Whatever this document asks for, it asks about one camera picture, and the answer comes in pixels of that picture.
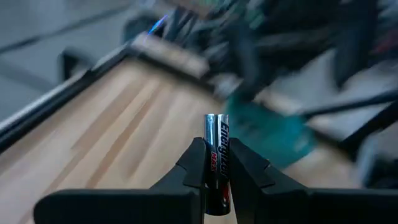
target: battery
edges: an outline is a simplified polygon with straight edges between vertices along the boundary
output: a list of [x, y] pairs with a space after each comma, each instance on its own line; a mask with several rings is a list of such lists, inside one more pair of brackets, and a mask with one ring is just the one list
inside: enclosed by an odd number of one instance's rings
[[227, 215], [231, 211], [229, 189], [229, 126], [228, 115], [206, 114], [206, 213]]

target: gray floor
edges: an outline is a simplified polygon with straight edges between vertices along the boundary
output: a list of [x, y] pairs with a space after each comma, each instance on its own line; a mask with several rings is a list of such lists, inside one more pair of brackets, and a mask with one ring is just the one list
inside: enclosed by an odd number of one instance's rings
[[[75, 47], [100, 58], [121, 43], [124, 23], [137, 15], [132, 0], [3, 0], [0, 2], [0, 49], [3, 46], [50, 34], [105, 11], [120, 9], [105, 19], [0, 55], [0, 121], [60, 83], [57, 56]], [[345, 91], [330, 85], [333, 51], [319, 56], [299, 74], [277, 80], [271, 89], [304, 108], [316, 108], [372, 96], [398, 87], [396, 71], [374, 67], [352, 78]], [[347, 136], [383, 106], [332, 116], [329, 131]]]

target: wooden board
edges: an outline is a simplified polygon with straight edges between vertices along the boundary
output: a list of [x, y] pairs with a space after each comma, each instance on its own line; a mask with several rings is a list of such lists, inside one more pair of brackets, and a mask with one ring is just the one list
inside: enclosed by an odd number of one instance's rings
[[[193, 85], [125, 60], [0, 156], [2, 223], [33, 223], [58, 189], [145, 189], [174, 166], [203, 115], [221, 104]], [[357, 187], [353, 165], [324, 145], [285, 173], [311, 187]], [[234, 213], [206, 223], [236, 223]]]

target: light wood grain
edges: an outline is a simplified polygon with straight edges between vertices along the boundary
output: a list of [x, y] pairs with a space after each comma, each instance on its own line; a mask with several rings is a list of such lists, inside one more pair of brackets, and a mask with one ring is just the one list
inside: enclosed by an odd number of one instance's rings
[[[58, 189], [150, 187], [202, 136], [203, 115], [219, 112], [194, 86], [123, 61], [0, 156], [1, 223], [32, 223], [34, 203]], [[351, 169], [321, 146], [286, 173], [310, 186], [355, 187]]]

